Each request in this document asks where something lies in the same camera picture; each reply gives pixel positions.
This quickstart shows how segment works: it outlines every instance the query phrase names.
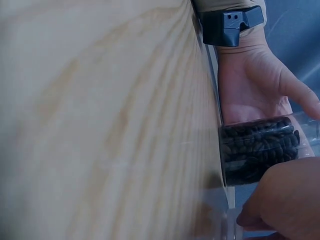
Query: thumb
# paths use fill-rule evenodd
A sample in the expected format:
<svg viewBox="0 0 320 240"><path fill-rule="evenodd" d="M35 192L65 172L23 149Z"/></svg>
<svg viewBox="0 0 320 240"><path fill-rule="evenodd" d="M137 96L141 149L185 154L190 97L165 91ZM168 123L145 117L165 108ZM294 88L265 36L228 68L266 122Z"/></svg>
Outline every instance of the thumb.
<svg viewBox="0 0 320 240"><path fill-rule="evenodd" d="M320 119L320 101L317 95L283 65L279 76L279 93L299 104L311 118Z"/></svg>

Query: hand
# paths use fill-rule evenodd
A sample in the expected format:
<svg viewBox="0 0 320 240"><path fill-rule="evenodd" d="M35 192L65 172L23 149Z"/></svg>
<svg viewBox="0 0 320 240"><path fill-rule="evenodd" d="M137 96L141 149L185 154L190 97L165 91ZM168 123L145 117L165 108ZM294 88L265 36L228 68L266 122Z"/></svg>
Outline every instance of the hand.
<svg viewBox="0 0 320 240"><path fill-rule="evenodd" d="M239 47L219 47L217 52L225 124L291 114L288 97L320 119L318 97L271 52L263 28L242 37Z"/></svg>
<svg viewBox="0 0 320 240"><path fill-rule="evenodd" d="M320 157L268 169L243 205L237 223L248 231L276 233L255 240L320 239Z"/></svg>

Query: transparent tube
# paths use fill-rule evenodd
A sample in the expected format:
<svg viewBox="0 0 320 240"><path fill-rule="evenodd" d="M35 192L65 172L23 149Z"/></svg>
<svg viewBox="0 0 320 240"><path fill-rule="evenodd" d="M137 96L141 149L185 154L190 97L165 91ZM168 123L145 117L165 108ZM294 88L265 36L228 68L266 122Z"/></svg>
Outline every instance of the transparent tube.
<svg viewBox="0 0 320 240"><path fill-rule="evenodd" d="M219 143L225 184L251 184L275 164L320 156L320 122L298 112L222 126Z"/></svg>

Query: wooden board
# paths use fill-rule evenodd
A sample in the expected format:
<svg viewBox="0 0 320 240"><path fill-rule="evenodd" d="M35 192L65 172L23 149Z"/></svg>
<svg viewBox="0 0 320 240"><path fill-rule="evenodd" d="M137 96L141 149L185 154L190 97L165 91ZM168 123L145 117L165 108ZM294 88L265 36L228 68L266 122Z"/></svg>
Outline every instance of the wooden board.
<svg viewBox="0 0 320 240"><path fill-rule="evenodd" d="M0 239L212 234L219 118L191 3L0 7Z"/></svg>

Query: wrist strap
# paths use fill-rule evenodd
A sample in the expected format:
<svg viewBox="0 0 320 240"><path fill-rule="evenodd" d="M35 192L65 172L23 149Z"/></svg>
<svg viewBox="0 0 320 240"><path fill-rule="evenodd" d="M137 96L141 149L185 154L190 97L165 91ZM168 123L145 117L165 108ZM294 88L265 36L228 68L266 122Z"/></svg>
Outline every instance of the wrist strap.
<svg viewBox="0 0 320 240"><path fill-rule="evenodd" d="M239 46L240 33L264 23L259 5L236 9L199 13L203 43L219 47Z"/></svg>

